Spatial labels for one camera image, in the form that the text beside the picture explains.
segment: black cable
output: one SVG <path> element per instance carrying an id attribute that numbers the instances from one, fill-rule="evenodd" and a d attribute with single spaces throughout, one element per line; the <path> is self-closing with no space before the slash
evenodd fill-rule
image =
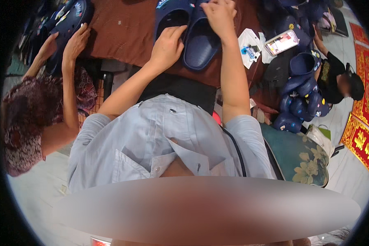
<path id="1" fill-rule="evenodd" d="M 242 158 L 242 155 L 240 153 L 240 150 L 239 150 L 239 147 L 238 145 L 236 144 L 236 141 L 234 139 L 234 137 L 231 135 L 231 133 L 229 133 L 226 129 L 224 129 L 222 126 L 220 126 L 223 131 L 231 138 L 232 142 L 234 143 L 234 146 L 235 146 L 235 149 L 236 149 L 236 152 L 238 153 L 238 157 L 239 157 L 239 161 L 240 161 L 240 165 L 242 167 L 242 176 L 243 177 L 246 177 L 246 170 L 245 170 L 245 164 L 243 163 L 243 158 Z"/>

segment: smartphone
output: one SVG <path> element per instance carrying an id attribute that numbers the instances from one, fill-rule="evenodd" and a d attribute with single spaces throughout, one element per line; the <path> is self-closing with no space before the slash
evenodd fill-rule
<path id="1" fill-rule="evenodd" d="M 266 41 L 264 44 L 266 50 L 275 56 L 285 50 L 288 50 L 299 44 L 299 39 L 297 38 L 293 30 L 285 31 L 278 36 Z"/>

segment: brown tablecloth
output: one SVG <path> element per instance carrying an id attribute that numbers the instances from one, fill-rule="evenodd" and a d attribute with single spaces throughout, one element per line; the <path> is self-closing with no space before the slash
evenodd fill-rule
<path id="1" fill-rule="evenodd" d="M 97 34 L 86 53 L 97 58 L 143 66 L 149 60 L 153 48 L 155 7 L 158 0 L 92 0 L 95 7 L 90 26 Z M 256 34 L 261 31 L 256 17 L 256 0 L 236 0 L 236 34 L 245 28 Z M 246 69 L 249 87 L 262 77 L 261 57 Z M 207 85 L 220 87 L 221 52 L 216 54 L 206 69 L 192 72 L 179 60 L 168 73 L 187 77 Z"/>

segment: tiled floor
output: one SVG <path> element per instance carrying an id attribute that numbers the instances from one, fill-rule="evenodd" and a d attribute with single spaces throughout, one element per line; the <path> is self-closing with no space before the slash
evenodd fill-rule
<path id="1" fill-rule="evenodd" d="M 346 23 L 349 38 L 329 35 L 324 38 L 324 44 L 344 64 L 349 62 L 356 69 L 354 40 L 349 22 L 359 23 L 353 19 L 354 16 L 350 15 L 349 10 L 342 12 L 348 16 Z M 117 76 L 117 80 L 118 83 L 122 83 L 119 76 Z M 329 115 L 315 118 L 310 123 L 325 125 L 332 133 L 332 143 L 337 146 L 352 106 L 353 100 L 346 98 L 335 105 Z M 38 163 L 28 173 L 17 178 L 9 178 L 9 181 L 21 211 L 32 229 L 46 245 L 90 245 L 90 234 L 57 223 L 51 216 L 51 209 L 55 202 L 64 196 L 60 189 L 67 186 L 67 162 L 68 156 L 55 152 L 47 156 L 46 162 Z M 369 173 L 362 163 L 345 148 L 330 160 L 328 171 L 329 183 L 326 188 L 354 199 L 363 210 L 369 199 Z"/>
<path id="2" fill-rule="evenodd" d="M 325 47 L 343 64 L 350 63 L 356 71 L 356 57 L 354 49 L 354 39 L 350 28 L 350 22 L 360 25 L 349 9 L 342 11 L 345 15 L 349 37 L 338 35 L 323 36 Z M 314 118 L 309 124 L 325 125 L 331 131 L 331 140 L 335 146 L 340 145 L 349 113 L 353 109 L 353 99 L 345 98 L 339 104 L 334 105 L 329 114 L 322 118 Z M 339 154 L 332 157 L 328 165 L 329 182 L 327 189 L 344 194 L 355 200 L 363 211 L 369 200 L 369 172 L 360 160 L 355 157 L 347 148 L 339 151 Z"/>

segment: hand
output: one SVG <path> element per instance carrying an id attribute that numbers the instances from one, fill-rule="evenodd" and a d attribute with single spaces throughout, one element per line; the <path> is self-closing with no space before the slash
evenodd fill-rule
<path id="1" fill-rule="evenodd" d="M 36 58 L 41 62 L 45 62 L 51 57 L 57 49 L 55 39 L 59 36 L 59 32 L 50 35 L 41 46 Z"/>
<path id="2" fill-rule="evenodd" d="M 212 29 L 220 37 L 221 42 L 235 40 L 237 42 L 234 17 L 235 2 L 232 0 L 211 0 L 209 3 L 200 5 L 208 17 Z"/>
<path id="3" fill-rule="evenodd" d="M 315 35 L 314 35 L 314 40 L 319 40 L 320 39 L 320 37 L 318 36 L 318 34 L 317 34 L 317 30 L 315 29 L 315 25 L 313 24 L 313 28 L 314 28 L 314 33 L 315 33 Z"/>
<path id="4" fill-rule="evenodd" d="M 160 73 L 170 68 L 181 56 L 184 44 L 180 37 L 186 28 L 187 26 L 167 27 L 158 37 L 149 63 Z"/>
<path id="5" fill-rule="evenodd" d="M 90 28 L 86 23 L 74 33 L 69 39 L 63 52 L 63 61 L 75 61 L 79 54 L 85 49 L 86 43 L 90 37 Z"/>

